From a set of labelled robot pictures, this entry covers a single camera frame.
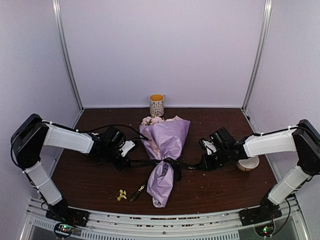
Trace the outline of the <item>black printed ribbon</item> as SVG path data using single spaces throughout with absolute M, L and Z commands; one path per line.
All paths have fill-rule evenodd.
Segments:
M 146 191 L 151 195 L 152 204 L 156 208 L 164 208 L 167 205 L 174 184 L 182 179 L 182 170 L 205 171 L 208 169 L 208 164 L 204 160 L 196 164 L 188 164 L 170 157 L 163 160 L 140 161 L 130 167 L 142 168 L 148 166 L 154 166 L 154 169 L 147 180 L 132 194 L 129 201 L 135 202 Z

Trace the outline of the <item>pink rose stem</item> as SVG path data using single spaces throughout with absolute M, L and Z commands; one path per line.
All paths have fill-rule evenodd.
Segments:
M 165 123 L 165 122 L 172 122 L 174 121 L 174 118 L 168 118 L 164 119 L 160 116 L 147 116 L 142 119 L 141 125 L 142 126 L 151 126 L 159 123 Z

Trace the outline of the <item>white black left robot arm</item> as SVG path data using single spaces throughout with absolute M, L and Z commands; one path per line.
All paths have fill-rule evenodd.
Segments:
M 106 161 L 121 171 L 129 164 L 128 154 L 137 144 L 126 139 L 114 125 L 103 133 L 81 131 L 46 121 L 38 114 L 31 114 L 10 138 L 10 154 L 16 166 L 29 178 L 35 189 L 51 206 L 52 213 L 61 222 L 72 218 L 72 211 L 62 202 L 63 194 L 42 164 L 41 157 L 48 150 L 70 150 Z

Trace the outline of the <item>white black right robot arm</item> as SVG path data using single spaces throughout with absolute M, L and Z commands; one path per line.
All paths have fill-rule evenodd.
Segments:
M 320 134 L 307 120 L 297 125 L 268 133 L 253 133 L 240 140 L 222 127 L 210 135 L 210 140 L 201 140 L 206 150 L 201 157 L 199 168 L 215 170 L 229 161 L 249 160 L 257 156 L 296 152 L 297 164 L 266 195 L 262 206 L 256 210 L 259 220 L 268 220 L 275 212 L 276 205 L 305 182 L 320 173 Z

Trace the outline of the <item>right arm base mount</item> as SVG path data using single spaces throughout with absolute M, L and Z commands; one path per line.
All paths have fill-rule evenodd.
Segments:
M 276 232 L 275 219 L 282 216 L 278 208 L 266 206 L 245 208 L 238 214 L 243 227 L 253 225 L 255 233 L 263 238 L 269 238 Z

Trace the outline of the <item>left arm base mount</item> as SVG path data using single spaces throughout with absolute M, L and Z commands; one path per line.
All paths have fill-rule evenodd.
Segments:
M 69 217 L 59 217 L 50 210 L 45 214 L 46 218 L 57 222 L 53 227 L 53 233 L 60 239 L 70 237 L 77 227 L 85 227 L 89 220 L 88 211 L 70 208 L 69 212 Z

